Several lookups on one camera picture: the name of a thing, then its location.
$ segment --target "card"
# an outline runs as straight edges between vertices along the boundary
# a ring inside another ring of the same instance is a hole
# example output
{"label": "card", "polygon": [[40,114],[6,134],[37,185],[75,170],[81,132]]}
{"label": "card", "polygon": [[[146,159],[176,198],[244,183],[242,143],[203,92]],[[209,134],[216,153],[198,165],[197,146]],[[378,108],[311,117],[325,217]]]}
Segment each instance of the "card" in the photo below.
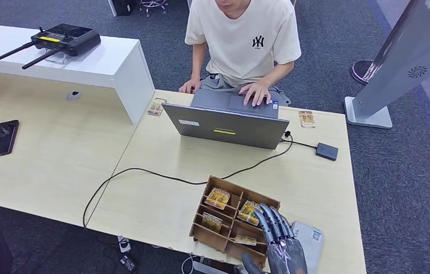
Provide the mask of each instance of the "card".
{"label": "card", "polygon": [[242,206],[242,209],[239,210],[237,218],[253,224],[254,226],[258,226],[259,219],[255,216],[254,209],[260,210],[260,205],[256,202],[247,200]]}
{"label": "card", "polygon": [[230,199],[230,192],[221,188],[214,187],[210,194],[205,199],[205,204],[209,204],[212,207],[224,210]]}
{"label": "card", "polygon": [[236,236],[233,241],[239,244],[257,245],[257,239],[251,237]]}
{"label": "card", "polygon": [[301,121],[301,127],[315,128],[314,117],[312,111],[300,111],[299,120]]}
{"label": "card", "polygon": [[220,233],[220,230],[222,229],[222,219],[206,212],[203,212],[203,219],[201,221],[201,224],[204,227],[217,233]]}
{"label": "card", "polygon": [[161,104],[166,102],[167,101],[165,99],[155,98],[148,109],[148,114],[160,116],[163,113],[163,106]]}

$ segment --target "gray shorts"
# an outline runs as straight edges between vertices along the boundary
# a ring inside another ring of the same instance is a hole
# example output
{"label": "gray shorts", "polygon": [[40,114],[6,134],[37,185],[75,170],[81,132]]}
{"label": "gray shorts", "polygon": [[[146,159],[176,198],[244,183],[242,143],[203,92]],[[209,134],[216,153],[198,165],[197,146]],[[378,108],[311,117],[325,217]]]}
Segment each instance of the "gray shorts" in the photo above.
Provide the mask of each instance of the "gray shorts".
{"label": "gray shorts", "polygon": [[[238,94],[240,89],[243,87],[232,87],[225,83],[225,81],[218,74],[210,74],[206,78],[200,81],[201,86],[205,90],[216,90],[220,92],[232,92]],[[269,87],[269,93],[274,101],[279,101],[279,106],[287,106],[291,103],[289,98],[276,86]]]}

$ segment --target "black phone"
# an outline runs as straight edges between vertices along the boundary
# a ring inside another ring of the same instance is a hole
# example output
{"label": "black phone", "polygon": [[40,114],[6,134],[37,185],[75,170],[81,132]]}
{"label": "black phone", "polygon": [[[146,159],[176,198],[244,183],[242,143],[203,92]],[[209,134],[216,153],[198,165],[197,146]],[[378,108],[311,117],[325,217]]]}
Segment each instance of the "black phone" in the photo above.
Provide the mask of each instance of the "black phone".
{"label": "black phone", "polygon": [[0,123],[0,156],[12,153],[18,127],[18,120]]}

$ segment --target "desk surface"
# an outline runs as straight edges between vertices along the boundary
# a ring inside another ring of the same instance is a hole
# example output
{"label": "desk surface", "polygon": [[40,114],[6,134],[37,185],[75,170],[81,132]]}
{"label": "desk surface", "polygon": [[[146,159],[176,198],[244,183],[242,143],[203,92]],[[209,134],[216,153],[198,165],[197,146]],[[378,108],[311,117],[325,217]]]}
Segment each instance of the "desk surface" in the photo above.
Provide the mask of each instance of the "desk surface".
{"label": "desk surface", "polygon": [[[192,96],[157,91],[154,97],[189,105]],[[280,212],[325,233],[318,273],[365,273],[358,208],[352,177],[344,115],[313,111],[316,128],[302,128],[298,109],[281,108],[279,116],[291,121],[294,140],[339,148],[331,162],[314,155],[312,148],[293,145],[283,156],[228,180],[281,201]],[[145,114],[116,172],[143,167],[192,182],[219,177],[281,152],[180,136],[165,112]],[[112,179],[88,226],[182,252],[238,264],[188,236],[205,186],[191,186],[142,171],[126,172]]]}
{"label": "desk surface", "polygon": [[[72,90],[82,97],[66,101]],[[0,122],[14,119],[13,153],[0,157],[0,206],[82,225],[135,130],[115,90],[0,74]]]}

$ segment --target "black cable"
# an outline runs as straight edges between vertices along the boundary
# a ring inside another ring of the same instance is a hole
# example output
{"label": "black cable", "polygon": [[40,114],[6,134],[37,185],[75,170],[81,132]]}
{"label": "black cable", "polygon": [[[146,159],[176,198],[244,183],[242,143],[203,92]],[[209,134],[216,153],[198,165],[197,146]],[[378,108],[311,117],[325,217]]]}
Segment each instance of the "black cable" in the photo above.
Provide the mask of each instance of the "black cable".
{"label": "black cable", "polygon": [[116,270],[117,270],[117,262],[116,262],[116,260],[115,260],[115,259],[113,259],[112,257],[110,257],[110,256],[108,256],[108,255],[106,254],[106,250],[108,250],[108,249],[114,249],[114,251],[116,251],[116,253],[117,253],[117,249],[116,249],[116,248],[114,248],[114,247],[105,247],[105,248],[103,249],[103,256],[104,256],[104,257],[106,257],[106,258],[109,258],[109,259],[112,261],[112,263],[114,264],[114,268],[113,268],[113,270],[112,270],[112,273],[116,273]]}
{"label": "black cable", "polygon": [[317,149],[318,149],[318,147],[311,146],[310,144],[299,143],[299,142],[292,141],[292,140],[291,140],[291,141],[288,141],[288,140],[284,140],[284,139],[282,139],[282,140],[281,140],[281,143],[299,144],[299,145],[301,145],[301,146],[310,147],[310,148],[313,148],[313,149],[315,149],[315,150],[317,150]]}
{"label": "black cable", "polygon": [[138,250],[138,256],[137,256],[137,258],[136,257],[134,257],[133,259],[135,260],[135,263],[137,264],[137,265],[139,265],[140,264],[140,262],[141,262],[141,257],[142,257],[142,255],[143,255],[143,253],[141,252],[141,248],[139,248],[139,246],[138,246],[138,242],[136,242],[136,241],[130,241],[129,242],[129,244],[131,245],[131,246],[135,246],[136,247],[136,249]]}
{"label": "black cable", "polygon": [[[236,172],[234,172],[234,173],[232,173],[232,174],[230,174],[230,175],[228,175],[228,176],[222,177],[222,179],[224,179],[224,180],[225,180],[225,179],[230,178],[230,177],[232,177],[232,176],[234,176],[234,175],[236,175],[236,174],[239,174],[239,173],[241,173],[241,172],[244,172],[244,171],[247,171],[247,170],[251,170],[251,169],[253,169],[253,168],[257,167],[258,165],[260,165],[260,164],[262,164],[262,163],[264,163],[264,162],[266,162],[266,161],[268,161],[268,160],[270,160],[270,159],[273,159],[273,158],[275,158],[275,157],[279,157],[279,156],[281,156],[281,155],[285,154],[286,152],[288,152],[288,151],[289,151],[289,149],[291,149],[291,147],[292,147],[292,144],[293,144],[293,143],[295,143],[295,144],[301,144],[301,145],[303,145],[303,146],[309,146],[309,145],[307,145],[307,144],[302,144],[302,143],[294,142],[294,139],[292,138],[292,135],[291,135],[290,131],[286,131],[286,132],[285,132],[285,137],[290,137],[290,139],[291,139],[291,141],[283,140],[284,142],[288,142],[288,143],[290,143],[289,147],[288,147],[286,150],[284,150],[283,152],[281,152],[281,153],[279,153],[279,154],[276,154],[276,155],[274,155],[274,156],[268,157],[268,158],[266,158],[266,159],[264,159],[264,160],[262,160],[262,161],[258,162],[257,164],[255,164],[255,165],[251,166],[251,167],[244,168],[243,170],[239,170],[239,171],[236,171]],[[87,233],[89,233],[89,230],[87,229],[87,224],[86,224],[87,208],[89,208],[89,205],[92,203],[92,200],[94,200],[94,197],[96,197],[96,195],[99,193],[99,191],[101,190],[101,188],[103,188],[103,187],[104,187],[104,185],[105,185],[106,183],[108,183],[111,179],[113,179],[113,178],[117,177],[118,175],[121,175],[121,174],[123,174],[123,173],[125,173],[125,172],[127,172],[127,171],[130,171],[130,170],[141,170],[141,171],[145,171],[145,172],[151,173],[151,174],[153,174],[153,175],[157,175],[157,176],[162,177],[162,178],[166,178],[166,179],[170,179],[170,180],[174,180],[174,181],[178,181],[178,182],[182,182],[182,183],[186,183],[186,184],[191,184],[191,185],[194,185],[194,186],[198,186],[198,185],[202,185],[202,184],[206,184],[206,183],[207,183],[207,181],[205,181],[205,182],[199,182],[199,183],[189,182],[189,181],[187,181],[187,180],[183,180],[183,179],[180,179],[180,178],[171,177],[171,176],[166,176],[166,175],[163,175],[163,174],[159,174],[159,173],[157,173],[157,172],[154,172],[154,171],[145,170],[144,168],[140,168],[140,167],[130,167],[130,168],[127,168],[127,169],[125,169],[125,170],[122,170],[122,171],[120,171],[120,172],[118,172],[118,173],[116,173],[116,174],[112,175],[112,176],[111,176],[111,177],[109,177],[107,180],[105,180],[105,181],[104,181],[104,182],[103,182],[103,183],[102,183],[102,184],[101,184],[101,185],[96,189],[96,191],[94,192],[93,196],[89,199],[89,202],[87,203],[87,205],[86,205],[86,207],[85,207],[85,209],[84,209],[84,213],[82,214],[82,225],[83,225],[83,227],[84,227],[84,229],[86,230],[86,232],[87,232]],[[91,236],[92,236],[96,241],[98,241],[98,242],[100,242],[100,243],[102,243],[102,244],[105,244],[105,245],[117,245],[117,244],[112,244],[112,243],[105,243],[105,242],[103,242],[103,241],[99,240],[99,239],[98,239],[96,236],[94,236],[93,234],[90,234],[90,235],[91,235]]]}

